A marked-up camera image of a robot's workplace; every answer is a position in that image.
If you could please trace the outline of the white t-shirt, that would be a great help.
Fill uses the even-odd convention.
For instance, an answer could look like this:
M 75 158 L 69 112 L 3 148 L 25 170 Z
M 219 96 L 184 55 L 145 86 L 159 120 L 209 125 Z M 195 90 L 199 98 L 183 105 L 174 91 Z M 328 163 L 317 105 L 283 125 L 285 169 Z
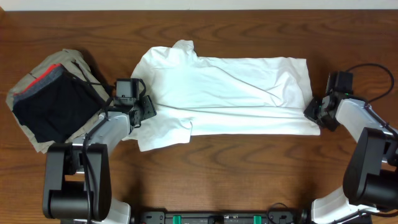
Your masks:
M 200 57 L 191 40 L 179 40 L 150 48 L 132 76 L 157 112 L 128 136 L 142 151 L 202 135 L 320 134 L 303 113 L 312 89 L 302 58 Z

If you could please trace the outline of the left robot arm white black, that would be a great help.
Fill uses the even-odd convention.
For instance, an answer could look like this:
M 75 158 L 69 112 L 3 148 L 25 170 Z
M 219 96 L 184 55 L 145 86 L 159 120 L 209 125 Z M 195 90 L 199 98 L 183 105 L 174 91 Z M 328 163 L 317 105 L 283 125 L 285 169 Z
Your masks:
M 131 206 L 113 198 L 109 155 L 118 143 L 157 112 L 150 96 L 117 98 L 71 143 L 46 153 L 42 210 L 62 223 L 130 223 Z

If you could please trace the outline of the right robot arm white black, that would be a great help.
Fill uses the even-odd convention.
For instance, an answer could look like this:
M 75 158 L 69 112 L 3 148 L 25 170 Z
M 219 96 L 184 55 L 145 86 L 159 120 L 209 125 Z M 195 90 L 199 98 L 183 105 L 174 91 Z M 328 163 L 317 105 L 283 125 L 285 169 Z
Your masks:
M 370 223 L 373 216 L 397 216 L 397 130 L 381 119 L 364 99 L 344 94 L 313 98 L 304 115 L 317 125 L 343 125 L 356 141 L 341 187 L 314 200 L 302 223 Z

